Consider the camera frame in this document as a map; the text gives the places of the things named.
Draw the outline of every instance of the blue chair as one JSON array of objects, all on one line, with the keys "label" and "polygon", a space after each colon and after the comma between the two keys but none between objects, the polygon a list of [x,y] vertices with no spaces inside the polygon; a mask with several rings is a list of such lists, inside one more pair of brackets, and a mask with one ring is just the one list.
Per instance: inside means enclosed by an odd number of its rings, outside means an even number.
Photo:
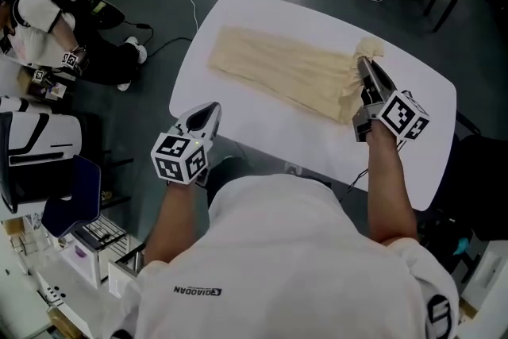
[{"label": "blue chair", "polygon": [[54,237],[62,237],[76,226],[98,219],[101,212],[101,168],[83,158],[72,159],[72,197],[46,201],[42,224]]}]

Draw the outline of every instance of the person in white t-shirt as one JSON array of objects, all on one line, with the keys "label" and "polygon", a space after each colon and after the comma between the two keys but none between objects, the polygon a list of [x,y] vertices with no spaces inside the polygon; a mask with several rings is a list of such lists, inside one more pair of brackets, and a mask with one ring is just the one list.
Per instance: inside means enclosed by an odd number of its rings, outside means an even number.
[{"label": "person in white t-shirt", "polygon": [[80,78],[119,85],[121,91],[139,75],[138,65],[146,61],[147,53],[135,37],[121,46],[111,44],[86,17],[65,13],[52,0],[19,0],[17,12],[28,24],[25,27],[13,16],[15,1],[0,0],[0,29],[21,62],[61,68],[64,53],[74,52],[80,60],[90,61]]},{"label": "person in white t-shirt", "polygon": [[396,140],[373,121],[367,142],[370,239],[328,187],[281,174],[226,183],[196,241],[194,186],[170,183],[104,338],[454,337],[456,286],[418,244]]}]

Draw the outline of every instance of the folded beige fabric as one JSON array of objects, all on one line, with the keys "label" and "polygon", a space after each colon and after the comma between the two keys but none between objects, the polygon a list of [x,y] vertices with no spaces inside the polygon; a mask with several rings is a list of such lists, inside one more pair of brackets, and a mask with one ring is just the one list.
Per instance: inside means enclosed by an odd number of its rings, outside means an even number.
[{"label": "folded beige fabric", "polygon": [[379,38],[364,38],[354,55],[331,52],[285,37],[222,27],[208,60],[223,71],[274,96],[340,123],[350,124],[362,105],[356,68],[360,56],[383,56]]}]

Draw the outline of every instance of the dark green floor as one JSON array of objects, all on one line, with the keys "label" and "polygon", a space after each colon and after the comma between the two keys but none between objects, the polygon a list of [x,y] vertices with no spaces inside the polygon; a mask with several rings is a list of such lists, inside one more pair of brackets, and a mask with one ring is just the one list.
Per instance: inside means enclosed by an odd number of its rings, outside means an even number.
[{"label": "dark green floor", "polygon": [[[130,21],[146,22],[156,35],[148,46],[154,50],[172,37],[194,35],[192,7],[189,0],[110,0],[120,7]],[[201,22],[217,0],[195,0]],[[460,0],[441,30],[431,30],[448,0],[438,0],[429,17],[423,17],[428,0],[287,0],[310,7],[357,25],[422,60],[451,80],[457,89],[458,108],[489,137],[506,139],[508,49],[496,25],[495,16],[484,0]],[[147,33],[123,25],[107,33],[120,42],[136,34],[141,40]],[[164,182],[157,179],[150,160],[150,149],[157,135],[169,129],[174,119],[168,104],[176,76],[188,43],[166,47],[151,58],[142,79],[121,93],[115,87],[79,82],[74,107],[99,114],[104,123],[105,147],[116,158],[133,157],[134,163],[121,169],[117,187],[132,195],[130,207],[116,208],[114,217],[140,237],[147,235],[155,221]],[[282,171],[283,163],[246,148],[248,158],[266,171]],[[219,140],[216,153],[241,152],[231,142]],[[344,185],[334,183],[341,195]],[[344,200],[345,210],[366,231],[366,194],[353,191]],[[200,229],[206,228],[206,208],[200,206]]]}]

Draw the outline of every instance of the person's right hand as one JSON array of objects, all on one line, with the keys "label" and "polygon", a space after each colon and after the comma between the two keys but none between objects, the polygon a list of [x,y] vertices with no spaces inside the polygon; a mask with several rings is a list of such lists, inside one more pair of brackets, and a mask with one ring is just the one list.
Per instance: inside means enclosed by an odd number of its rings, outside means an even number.
[{"label": "person's right hand", "polygon": [[397,151],[397,137],[380,120],[373,120],[371,128],[372,130],[367,133],[367,144],[371,150]]}]

